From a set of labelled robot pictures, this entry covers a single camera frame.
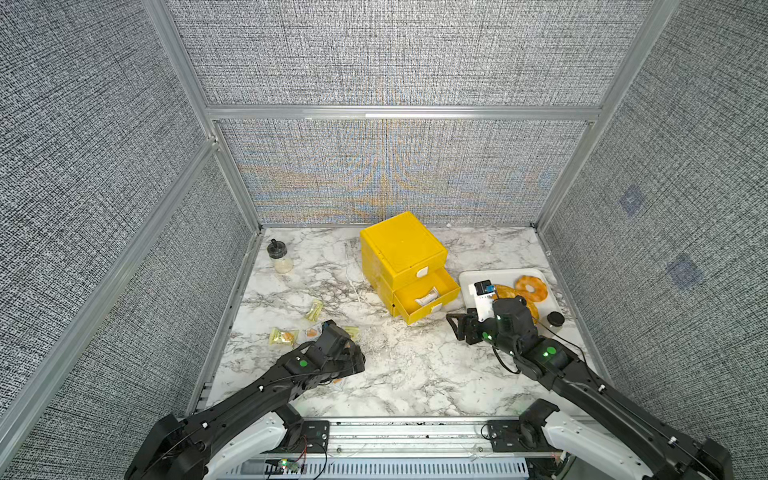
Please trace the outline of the crumb-coated oval bread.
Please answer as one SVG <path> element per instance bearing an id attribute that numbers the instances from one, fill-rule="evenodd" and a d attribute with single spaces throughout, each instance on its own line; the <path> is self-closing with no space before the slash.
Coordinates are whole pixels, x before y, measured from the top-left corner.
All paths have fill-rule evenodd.
<path id="1" fill-rule="evenodd" d="M 514 299 L 517 297 L 521 297 L 525 301 L 525 305 L 530 311 L 533 321 L 535 323 L 538 322 L 540 319 L 539 311 L 537 309 L 537 306 L 535 302 L 530 298 L 530 295 L 527 291 L 521 291 L 506 285 L 502 284 L 495 284 L 494 285 L 496 290 L 496 296 L 498 299 Z"/>

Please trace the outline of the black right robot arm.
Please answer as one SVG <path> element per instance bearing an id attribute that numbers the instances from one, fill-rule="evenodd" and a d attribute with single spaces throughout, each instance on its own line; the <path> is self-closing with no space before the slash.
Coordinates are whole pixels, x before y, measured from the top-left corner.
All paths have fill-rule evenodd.
<path id="1" fill-rule="evenodd" d="M 731 479 L 730 452 L 699 442 L 648 413 L 554 336 L 543 336 L 523 298 L 492 300 L 446 317 L 456 338 L 512 357 L 517 371 L 568 400 L 602 426 L 591 431 L 552 402 L 537 400 L 518 420 L 528 449 L 546 442 L 614 479 Z"/>

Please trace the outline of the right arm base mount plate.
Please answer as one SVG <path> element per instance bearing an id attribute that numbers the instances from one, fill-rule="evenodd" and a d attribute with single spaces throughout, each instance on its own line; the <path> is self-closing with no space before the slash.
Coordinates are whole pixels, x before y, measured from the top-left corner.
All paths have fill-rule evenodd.
<path id="1" fill-rule="evenodd" d="M 531 422 L 490 420 L 485 424 L 485 430 L 495 453 L 557 452 L 545 439 L 542 428 Z"/>

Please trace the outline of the yellow cookie packet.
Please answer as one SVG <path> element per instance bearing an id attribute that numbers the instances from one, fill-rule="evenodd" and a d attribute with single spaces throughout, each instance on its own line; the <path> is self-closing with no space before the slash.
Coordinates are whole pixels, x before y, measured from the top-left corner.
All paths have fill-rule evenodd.
<path id="1" fill-rule="evenodd" d="M 358 327 L 343 326 L 342 329 L 349 335 L 350 339 L 356 341 L 359 336 Z"/>
<path id="2" fill-rule="evenodd" d="M 274 327 L 270 332 L 269 344 L 270 345 L 284 345 L 293 346 L 299 336 L 298 330 L 283 330 Z"/>
<path id="3" fill-rule="evenodd" d="M 309 311 L 305 314 L 305 319 L 312 324 L 316 323 L 319 320 L 323 307 L 324 303 L 321 300 L 313 300 Z"/>

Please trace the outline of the white cookie packet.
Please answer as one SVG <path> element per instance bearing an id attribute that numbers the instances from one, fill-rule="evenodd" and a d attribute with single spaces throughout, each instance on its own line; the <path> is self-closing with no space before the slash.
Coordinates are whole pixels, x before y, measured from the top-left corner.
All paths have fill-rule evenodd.
<path id="1" fill-rule="evenodd" d="M 440 297 L 440 292 L 436 287 L 432 287 L 424 296 L 416 298 L 415 302 L 421 307 L 426 306 Z"/>
<path id="2" fill-rule="evenodd" d="M 307 340 L 314 341 L 322 334 L 322 331 L 323 326 L 321 323 L 318 323 L 306 329 L 304 335 Z"/>

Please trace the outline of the glass jar black lid left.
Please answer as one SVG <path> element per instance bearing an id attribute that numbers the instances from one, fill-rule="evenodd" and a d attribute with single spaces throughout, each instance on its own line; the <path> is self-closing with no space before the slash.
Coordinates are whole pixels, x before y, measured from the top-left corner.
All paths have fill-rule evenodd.
<path id="1" fill-rule="evenodd" d="M 267 253 L 277 273 L 287 274 L 293 269 L 293 261 L 288 255 L 287 245 L 283 241 L 271 239 Z"/>

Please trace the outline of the glass jar black lid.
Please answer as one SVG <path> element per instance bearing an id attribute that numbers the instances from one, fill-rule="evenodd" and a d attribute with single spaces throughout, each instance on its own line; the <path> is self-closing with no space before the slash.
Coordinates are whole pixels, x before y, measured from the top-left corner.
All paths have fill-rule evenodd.
<path id="1" fill-rule="evenodd" d="M 287 274 L 293 269 L 293 261 L 288 255 L 287 245 L 283 241 L 271 239 L 267 253 L 277 273 Z"/>
<path id="2" fill-rule="evenodd" d="M 563 327 L 565 324 L 565 317 L 564 315 L 559 311 L 552 311 L 550 312 L 547 317 L 546 321 L 548 326 L 553 330 L 559 330 Z"/>

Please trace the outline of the aluminium enclosure frame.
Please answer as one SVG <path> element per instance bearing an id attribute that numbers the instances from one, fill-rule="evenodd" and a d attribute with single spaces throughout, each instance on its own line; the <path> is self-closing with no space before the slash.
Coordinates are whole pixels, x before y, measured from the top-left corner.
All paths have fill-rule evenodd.
<path id="1" fill-rule="evenodd" d="M 675 1 L 655 1 L 633 40 L 619 70 L 612 80 L 603 103 L 598 107 L 556 106 L 320 106 L 320 105 L 262 105 L 209 107 L 202 98 L 191 63 L 181 44 L 179 33 L 169 10 L 162 1 L 142 4 L 153 23 L 156 35 L 172 66 L 181 77 L 181 85 L 192 98 L 195 116 L 207 134 L 193 160 L 171 184 L 169 190 L 142 224 L 110 271 L 89 296 L 62 336 L 41 362 L 30 380 L 16 396 L 1 420 L 1 457 L 4 463 L 20 448 L 43 411 L 63 384 L 76 361 L 90 343 L 107 312 L 114 306 L 138 267 L 157 242 L 183 198 L 187 195 L 200 170 L 210 158 L 218 158 L 231 194 L 246 223 L 257 226 L 256 210 L 236 163 L 223 140 L 220 119 L 297 118 L 301 120 L 568 120 L 590 121 L 575 156 L 544 203 L 539 217 L 549 221 L 576 177 L 576 171 L 588 151 L 610 122 L 629 85 L 645 62 L 678 4 Z"/>

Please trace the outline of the aluminium front rail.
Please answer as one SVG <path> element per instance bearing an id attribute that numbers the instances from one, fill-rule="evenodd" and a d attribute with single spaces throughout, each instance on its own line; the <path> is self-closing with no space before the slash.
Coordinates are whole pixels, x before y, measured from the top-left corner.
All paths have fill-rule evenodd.
<path id="1" fill-rule="evenodd" d="M 490 420 L 518 419 L 534 424 L 534 420 L 519 417 L 350 417 L 301 420 L 329 421 L 330 438 L 326 453 L 359 455 L 364 452 L 385 455 L 405 455 L 409 452 L 425 456 L 430 451 L 440 455 L 451 452 L 465 452 L 476 455 L 492 451 L 485 434 L 485 424 Z M 235 459 L 242 461 L 249 455 L 262 453 L 291 454 L 284 452 L 280 445 L 271 451 L 262 448 L 267 442 L 258 437 L 258 432 L 274 435 L 278 429 L 273 420 L 263 419 L 261 423 L 248 428 L 236 438 Z M 547 425 L 540 426 L 547 442 L 557 452 L 574 454 L 584 449 L 588 439 L 596 439 L 598 431 L 579 418 L 557 412 Z"/>

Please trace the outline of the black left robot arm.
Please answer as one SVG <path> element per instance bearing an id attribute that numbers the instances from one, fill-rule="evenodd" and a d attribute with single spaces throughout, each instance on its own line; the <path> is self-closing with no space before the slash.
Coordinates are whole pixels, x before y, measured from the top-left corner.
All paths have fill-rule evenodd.
<path id="1" fill-rule="evenodd" d="M 218 404 L 157 420 L 127 467 L 126 479 L 213 479 L 234 466 L 236 438 L 273 420 L 274 435 L 256 435 L 271 451 L 301 422 L 289 404 L 304 392 L 365 370 L 365 355 L 349 333 L 329 320 L 315 340 L 282 355 L 257 380 Z"/>

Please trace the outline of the yellow plastic drawer cabinet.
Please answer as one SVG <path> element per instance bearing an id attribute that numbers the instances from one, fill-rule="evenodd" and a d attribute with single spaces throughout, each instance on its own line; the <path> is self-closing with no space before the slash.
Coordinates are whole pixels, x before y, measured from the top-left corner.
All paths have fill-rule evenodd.
<path id="1" fill-rule="evenodd" d="M 361 230 L 362 271 L 394 317 L 412 325 L 455 301 L 460 287 L 445 269 L 448 250 L 411 212 Z M 416 298 L 440 292 L 421 307 Z"/>

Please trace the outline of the glass jar black lid right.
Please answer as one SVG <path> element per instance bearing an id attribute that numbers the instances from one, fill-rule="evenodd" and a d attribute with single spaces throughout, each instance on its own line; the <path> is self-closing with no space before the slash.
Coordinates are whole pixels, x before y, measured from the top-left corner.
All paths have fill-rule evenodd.
<path id="1" fill-rule="evenodd" d="M 546 321 L 548 326 L 553 330 L 559 330 L 563 327 L 565 324 L 565 317 L 564 315 L 559 311 L 552 311 L 550 312 L 547 317 Z"/>

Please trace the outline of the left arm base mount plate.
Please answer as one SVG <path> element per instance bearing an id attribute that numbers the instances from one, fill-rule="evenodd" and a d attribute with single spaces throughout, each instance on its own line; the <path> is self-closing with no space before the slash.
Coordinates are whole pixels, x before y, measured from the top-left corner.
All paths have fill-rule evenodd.
<path id="1" fill-rule="evenodd" d="M 324 420 L 301 420 L 289 425 L 280 448 L 287 453 L 318 453 L 328 450 L 330 422 Z"/>

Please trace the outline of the white plastic tray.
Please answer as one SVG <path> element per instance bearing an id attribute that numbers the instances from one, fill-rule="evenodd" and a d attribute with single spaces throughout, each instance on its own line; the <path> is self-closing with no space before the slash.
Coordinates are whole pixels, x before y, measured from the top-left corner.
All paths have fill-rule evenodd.
<path id="1" fill-rule="evenodd" d="M 554 290 L 538 269 L 465 271 L 459 275 L 459 285 L 467 310 L 475 309 L 480 320 L 492 317 L 494 300 L 522 296 L 535 324 L 555 332 L 565 324 Z"/>

